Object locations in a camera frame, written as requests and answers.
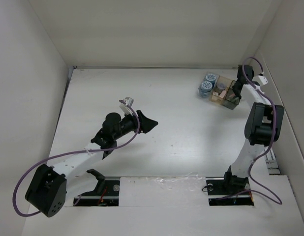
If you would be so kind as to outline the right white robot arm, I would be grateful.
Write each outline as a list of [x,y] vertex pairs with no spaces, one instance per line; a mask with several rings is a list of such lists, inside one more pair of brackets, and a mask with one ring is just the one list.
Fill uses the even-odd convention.
[[239,65],[232,90],[237,98],[246,100],[251,110],[244,128],[243,148],[222,181],[222,188],[228,194],[245,191],[253,164],[270,151],[280,136],[284,107],[274,104],[261,91],[261,86],[267,83],[262,73],[254,75],[252,66]]

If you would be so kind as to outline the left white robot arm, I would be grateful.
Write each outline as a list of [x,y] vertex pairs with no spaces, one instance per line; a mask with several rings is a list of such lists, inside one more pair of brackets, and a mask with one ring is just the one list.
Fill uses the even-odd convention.
[[140,110],[129,111],[121,117],[109,113],[102,128],[91,139],[96,149],[74,151],[53,166],[45,163],[35,166],[35,173],[26,191],[25,199],[47,217],[57,214],[69,198],[91,192],[102,196],[106,191],[106,178],[92,168],[118,149],[117,140],[130,132],[148,133],[158,122],[146,117]]

